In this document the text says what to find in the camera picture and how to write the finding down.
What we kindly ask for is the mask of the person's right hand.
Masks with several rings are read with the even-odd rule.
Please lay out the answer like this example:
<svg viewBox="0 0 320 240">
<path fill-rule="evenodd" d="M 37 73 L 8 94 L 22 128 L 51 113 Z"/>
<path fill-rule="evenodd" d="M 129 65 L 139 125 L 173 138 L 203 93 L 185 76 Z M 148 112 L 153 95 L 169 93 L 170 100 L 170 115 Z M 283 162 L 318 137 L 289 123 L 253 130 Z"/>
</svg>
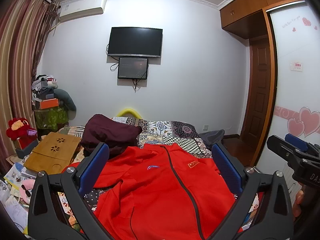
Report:
<svg viewBox="0 0 320 240">
<path fill-rule="evenodd" d="M 302 183 L 299 183 L 299 184 L 301 186 L 301 189 L 297 192 L 296 197 L 295 197 L 295 202 L 292 207 L 292 213 L 293 213 L 294 220 L 296 220 L 302 212 L 300 205 L 302 204 L 302 202 L 304 200 L 304 195 L 305 195 L 304 185 Z"/>
</svg>

